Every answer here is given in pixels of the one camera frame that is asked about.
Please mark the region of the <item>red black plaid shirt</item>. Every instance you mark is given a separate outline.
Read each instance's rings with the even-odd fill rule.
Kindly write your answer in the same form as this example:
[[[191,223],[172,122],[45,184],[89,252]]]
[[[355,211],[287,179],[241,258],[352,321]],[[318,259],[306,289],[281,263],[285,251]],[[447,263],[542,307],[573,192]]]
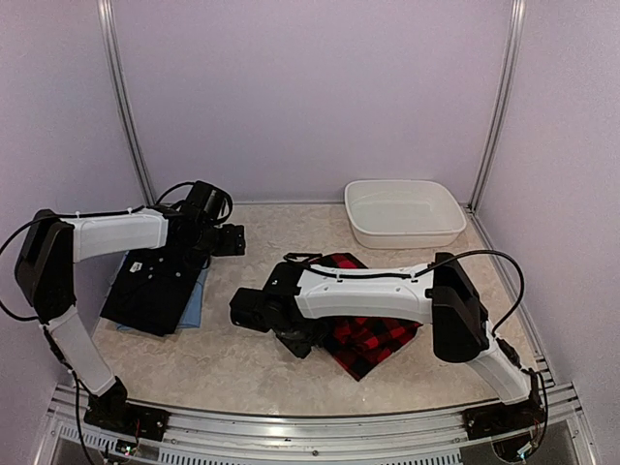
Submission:
[[[336,317],[322,347],[357,382],[410,343],[421,323],[379,317]]]

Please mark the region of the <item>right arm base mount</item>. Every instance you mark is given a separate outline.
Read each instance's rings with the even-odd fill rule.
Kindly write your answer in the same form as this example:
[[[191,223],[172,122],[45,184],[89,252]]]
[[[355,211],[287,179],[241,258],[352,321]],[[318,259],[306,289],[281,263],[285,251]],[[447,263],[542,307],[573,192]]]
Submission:
[[[545,418],[543,404],[526,400],[505,405],[501,402],[466,409],[462,413],[469,440],[498,436],[542,423]]]

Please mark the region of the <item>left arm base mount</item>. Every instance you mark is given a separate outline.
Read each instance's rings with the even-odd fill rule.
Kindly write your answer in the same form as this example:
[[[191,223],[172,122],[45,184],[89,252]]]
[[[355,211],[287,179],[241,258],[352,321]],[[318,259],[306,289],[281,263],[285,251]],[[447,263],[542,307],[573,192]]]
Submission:
[[[106,431],[162,442],[167,430],[170,413],[163,409],[126,403],[119,412],[111,414],[94,404],[84,415],[87,424]]]

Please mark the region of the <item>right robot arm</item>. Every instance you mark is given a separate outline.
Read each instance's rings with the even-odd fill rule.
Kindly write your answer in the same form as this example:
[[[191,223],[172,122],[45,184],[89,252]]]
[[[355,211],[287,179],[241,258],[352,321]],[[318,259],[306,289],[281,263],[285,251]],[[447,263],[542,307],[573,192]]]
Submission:
[[[433,353],[464,363],[495,391],[495,419],[518,428],[538,404],[539,377],[497,334],[460,255],[438,253],[431,263],[400,268],[322,265],[321,254],[289,253],[260,289],[239,288],[232,324],[273,332],[296,357],[322,344],[339,317],[393,319],[432,327]]]

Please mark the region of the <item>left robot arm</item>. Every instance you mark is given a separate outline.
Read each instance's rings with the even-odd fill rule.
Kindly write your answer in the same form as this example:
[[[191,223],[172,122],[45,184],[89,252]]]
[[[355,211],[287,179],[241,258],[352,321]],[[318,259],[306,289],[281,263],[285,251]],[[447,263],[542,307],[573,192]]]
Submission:
[[[26,237],[15,280],[55,356],[88,393],[90,409],[117,431],[129,429],[136,411],[78,314],[74,266],[119,252],[155,250],[200,272],[213,257],[244,255],[244,229],[229,221],[231,195],[203,181],[188,186],[186,198],[173,204],[157,200],[122,211],[74,214],[42,209],[21,227]]]

